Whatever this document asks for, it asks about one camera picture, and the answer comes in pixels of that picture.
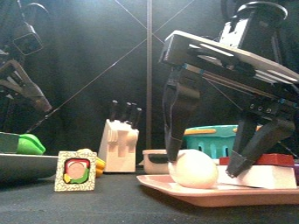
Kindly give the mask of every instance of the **metal rod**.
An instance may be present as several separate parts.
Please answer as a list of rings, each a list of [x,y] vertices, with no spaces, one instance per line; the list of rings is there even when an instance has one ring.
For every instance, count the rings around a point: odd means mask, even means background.
[[[147,0],[145,148],[152,148],[152,0]]]

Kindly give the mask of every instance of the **gray tray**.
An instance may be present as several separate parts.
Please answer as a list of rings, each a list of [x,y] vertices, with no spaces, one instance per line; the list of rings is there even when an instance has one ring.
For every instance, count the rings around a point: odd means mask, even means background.
[[[51,177],[56,172],[57,158],[55,156],[0,154],[0,183]]]

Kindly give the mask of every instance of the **green toy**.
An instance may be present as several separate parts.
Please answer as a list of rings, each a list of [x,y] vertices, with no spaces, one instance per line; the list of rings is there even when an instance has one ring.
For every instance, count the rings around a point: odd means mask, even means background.
[[[41,155],[45,148],[39,138],[32,134],[16,135],[0,132],[0,151],[23,155]]]

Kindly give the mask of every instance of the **plastic tray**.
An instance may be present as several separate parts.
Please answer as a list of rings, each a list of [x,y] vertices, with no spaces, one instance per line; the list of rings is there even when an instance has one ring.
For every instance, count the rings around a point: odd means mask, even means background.
[[[56,173],[57,158],[0,154],[0,183],[48,178]]]
[[[299,189],[262,189],[216,185],[214,189],[192,189],[178,185],[170,175],[141,175],[140,184],[199,207],[299,204]]]

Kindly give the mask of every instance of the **green object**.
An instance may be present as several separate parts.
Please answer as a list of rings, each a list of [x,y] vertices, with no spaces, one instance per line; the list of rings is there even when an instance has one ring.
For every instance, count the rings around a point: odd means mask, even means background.
[[[186,132],[204,132],[202,130],[216,130],[215,133],[199,133],[184,135],[187,149],[204,152],[211,158],[227,157],[231,154],[235,142],[238,125],[204,126],[190,128]]]
[[[17,154],[41,155],[44,152],[45,148],[35,135],[32,134],[20,135],[19,145],[16,149]]]
[[[89,179],[89,169],[87,168],[81,178],[72,179],[69,182],[72,184],[83,184],[84,182],[88,181],[88,179]]]

